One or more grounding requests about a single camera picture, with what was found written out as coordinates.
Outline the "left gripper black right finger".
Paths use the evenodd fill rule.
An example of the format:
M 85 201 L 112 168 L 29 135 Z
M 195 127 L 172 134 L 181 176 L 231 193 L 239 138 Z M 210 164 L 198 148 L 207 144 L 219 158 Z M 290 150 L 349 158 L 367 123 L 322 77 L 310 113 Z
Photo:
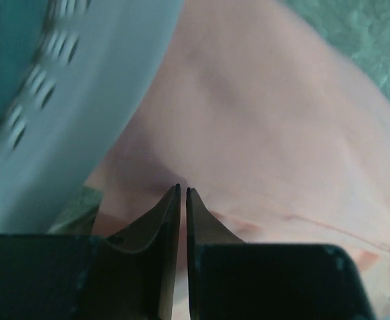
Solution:
M 246 243 L 187 190 L 192 319 L 374 319 L 357 268 L 325 244 Z

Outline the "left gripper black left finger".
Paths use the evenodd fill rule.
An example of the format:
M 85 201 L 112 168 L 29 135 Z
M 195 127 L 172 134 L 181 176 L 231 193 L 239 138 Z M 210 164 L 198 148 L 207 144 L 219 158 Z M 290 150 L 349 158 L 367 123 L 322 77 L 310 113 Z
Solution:
M 108 237 L 0 235 L 0 319 L 170 319 L 180 203 Z

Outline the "salmon orange t shirt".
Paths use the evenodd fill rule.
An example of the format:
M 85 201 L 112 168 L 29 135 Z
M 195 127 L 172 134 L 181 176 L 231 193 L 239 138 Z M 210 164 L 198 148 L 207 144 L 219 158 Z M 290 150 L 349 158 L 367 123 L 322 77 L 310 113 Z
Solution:
M 87 184 L 104 193 L 100 235 L 180 184 L 243 240 L 341 246 L 390 315 L 390 103 L 278 1 L 186 1 Z

